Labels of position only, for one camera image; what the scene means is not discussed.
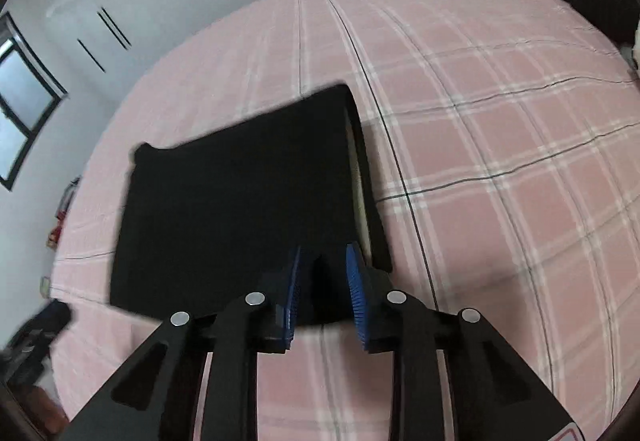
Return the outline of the black pants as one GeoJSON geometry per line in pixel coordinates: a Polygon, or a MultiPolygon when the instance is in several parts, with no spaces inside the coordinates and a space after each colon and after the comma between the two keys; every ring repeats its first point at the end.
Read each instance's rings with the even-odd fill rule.
{"type": "Polygon", "coordinates": [[[201,317],[298,253],[300,325],[352,317],[345,253],[393,269],[352,91],[338,84],[170,149],[132,153],[114,307],[201,317]]]}

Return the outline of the pink plaid bed sheet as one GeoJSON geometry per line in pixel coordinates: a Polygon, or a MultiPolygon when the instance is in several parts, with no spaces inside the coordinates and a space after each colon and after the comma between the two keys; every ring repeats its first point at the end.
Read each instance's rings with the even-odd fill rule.
{"type": "Polygon", "coordinates": [[[599,438],[639,379],[639,80],[559,0],[258,0],[163,57],[96,146],[58,246],[65,412],[154,331],[107,302],[132,149],[336,82],[358,105],[396,284],[480,311],[599,438]]]}

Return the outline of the window with dark frame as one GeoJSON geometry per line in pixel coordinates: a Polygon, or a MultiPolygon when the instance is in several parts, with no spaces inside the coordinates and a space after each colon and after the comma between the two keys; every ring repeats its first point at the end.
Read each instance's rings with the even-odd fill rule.
{"type": "Polygon", "coordinates": [[[18,29],[1,16],[1,187],[11,191],[46,123],[68,96],[18,29]]]}

